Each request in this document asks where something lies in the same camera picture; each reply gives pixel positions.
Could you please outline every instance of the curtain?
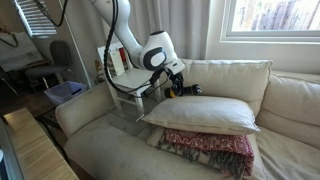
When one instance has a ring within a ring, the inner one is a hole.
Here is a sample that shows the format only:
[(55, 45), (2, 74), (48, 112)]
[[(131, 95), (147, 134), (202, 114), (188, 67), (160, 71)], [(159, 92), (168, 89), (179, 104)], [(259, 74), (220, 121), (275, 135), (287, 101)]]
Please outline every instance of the curtain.
[(180, 58), (204, 59), (210, 0), (130, 0), (129, 26), (141, 45), (165, 30)]

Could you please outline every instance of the beige couch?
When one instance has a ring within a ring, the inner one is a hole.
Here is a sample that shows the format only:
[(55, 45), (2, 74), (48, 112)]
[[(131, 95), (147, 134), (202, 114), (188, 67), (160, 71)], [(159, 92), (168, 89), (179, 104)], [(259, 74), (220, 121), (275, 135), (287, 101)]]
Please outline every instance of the beige couch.
[[(228, 179), (147, 145), (153, 126), (132, 136), (110, 125), (119, 117), (107, 113), (107, 91), (102, 83), (56, 110), (69, 158), (93, 177)], [(320, 179), (320, 75), (272, 72), (258, 107), (261, 132), (255, 136), (263, 164), (255, 168), (263, 176), (251, 179)]]

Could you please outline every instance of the wooden floor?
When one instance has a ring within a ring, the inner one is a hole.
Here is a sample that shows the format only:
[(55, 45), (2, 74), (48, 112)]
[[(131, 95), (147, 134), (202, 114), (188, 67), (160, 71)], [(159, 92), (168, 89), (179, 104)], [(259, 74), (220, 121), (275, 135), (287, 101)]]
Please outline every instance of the wooden floor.
[[(39, 90), (34, 93), (32, 89), (23, 85), (14, 85), (10, 82), (18, 92), (16, 96), (2, 81), (0, 81), (0, 115), (14, 112), (26, 107), (33, 117), (37, 117), (46, 111), (55, 107), (51, 100), (44, 93), (44, 87), (39, 87)], [(64, 146), (67, 138), (62, 131), (55, 131), (55, 136), (61, 146)], [(77, 164), (71, 162), (71, 168), (80, 179), (92, 179), (84, 172)]]

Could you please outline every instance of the folded blanket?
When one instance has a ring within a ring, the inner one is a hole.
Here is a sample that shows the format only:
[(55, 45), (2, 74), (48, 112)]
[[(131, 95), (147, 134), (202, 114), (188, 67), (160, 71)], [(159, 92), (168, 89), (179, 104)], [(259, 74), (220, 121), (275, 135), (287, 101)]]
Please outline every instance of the folded blanket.
[(254, 153), (246, 135), (221, 135), (166, 129), (157, 148), (221, 169), (241, 179), (250, 176)]

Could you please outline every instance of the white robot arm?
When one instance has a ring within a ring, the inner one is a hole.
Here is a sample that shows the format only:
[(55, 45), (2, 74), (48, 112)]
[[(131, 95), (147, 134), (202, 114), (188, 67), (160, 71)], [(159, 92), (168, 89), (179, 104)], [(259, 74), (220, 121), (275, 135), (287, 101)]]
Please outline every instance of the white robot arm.
[[(111, 26), (113, 22), (114, 5), (112, 0), (90, 0), (101, 17)], [(185, 66), (178, 59), (172, 41), (165, 31), (150, 35), (145, 47), (139, 45), (128, 26), (130, 4), (128, 0), (117, 0), (118, 17), (115, 34), (128, 51), (132, 63), (140, 69), (156, 71), (163, 67), (172, 75), (181, 72)]]

